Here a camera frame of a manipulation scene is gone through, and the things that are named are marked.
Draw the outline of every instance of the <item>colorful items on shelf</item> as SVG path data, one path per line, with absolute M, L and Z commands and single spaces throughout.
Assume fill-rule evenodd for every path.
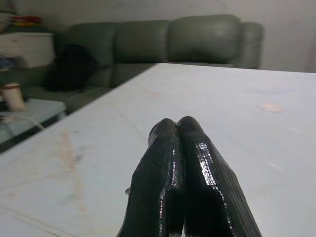
M 37 16 L 11 16 L 10 24 L 15 26 L 42 26 L 42 20 Z

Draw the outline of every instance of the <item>white cabinet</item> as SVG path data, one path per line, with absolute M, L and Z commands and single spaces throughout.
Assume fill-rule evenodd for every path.
M 32 68 L 52 63 L 55 58 L 51 33 L 0 35 L 0 56 L 15 57 L 19 67 Z

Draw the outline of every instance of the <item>white marble table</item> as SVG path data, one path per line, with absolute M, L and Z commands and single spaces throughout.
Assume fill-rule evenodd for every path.
M 116 236 L 150 129 L 185 115 L 236 172 L 263 236 L 313 237 L 315 106 L 315 74 L 156 65 L 0 157 L 1 237 Z

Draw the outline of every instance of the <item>gray-green sofa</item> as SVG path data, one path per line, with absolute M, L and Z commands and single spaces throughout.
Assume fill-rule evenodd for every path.
M 262 40 L 261 25 L 232 15 L 80 24 L 63 34 L 60 45 L 82 45 L 98 61 L 100 69 L 84 92 L 45 91 L 41 85 L 49 66 L 13 70 L 7 76 L 27 96 L 63 101 L 71 113 L 156 63 L 257 69 Z

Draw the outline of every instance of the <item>sofa cushion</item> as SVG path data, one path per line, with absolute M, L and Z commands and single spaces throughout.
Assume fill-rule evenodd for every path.
M 208 66 L 208 67 L 218 67 L 218 68 L 233 68 L 234 65 L 232 63 L 190 63 L 190 62 L 181 62 L 177 64 L 184 65 L 195 65 L 195 66 Z
M 241 24 L 231 15 L 183 17 L 171 23 L 168 60 L 228 63 L 237 54 Z
M 13 70 L 1 73 L 3 83 L 16 82 L 20 84 L 21 88 L 29 86 L 40 86 L 43 84 L 45 75 L 52 68 L 52 65 L 40 66 L 34 68 L 16 68 Z
M 118 63 L 114 65 L 112 87 L 119 86 L 141 72 L 152 67 L 154 63 Z
M 105 87 L 96 87 L 94 89 L 90 88 L 90 91 L 85 91 L 84 93 L 77 94 L 76 96 L 72 97 L 70 100 L 67 101 L 67 112 L 72 113 L 87 104 L 91 103 L 98 97 L 106 94 L 109 92 L 111 88 Z
M 30 86 L 22 90 L 23 93 L 33 99 L 55 100 L 66 102 L 69 98 L 77 94 L 77 91 L 52 92 L 47 91 L 41 86 Z
M 113 62 L 113 39 L 117 23 L 87 23 L 72 26 L 65 35 L 64 44 L 85 47 L 99 66 Z
M 116 62 L 166 61 L 169 24 L 167 20 L 121 23 L 115 40 Z
M 98 69 L 87 81 L 87 85 L 111 87 L 112 66 L 105 66 Z
M 78 93 L 78 91 L 51 92 L 40 86 L 31 86 L 25 88 L 23 93 L 29 98 L 62 101 L 66 104 L 67 113 L 71 113 L 110 90 L 111 88 L 107 87 L 87 86 L 83 93 Z

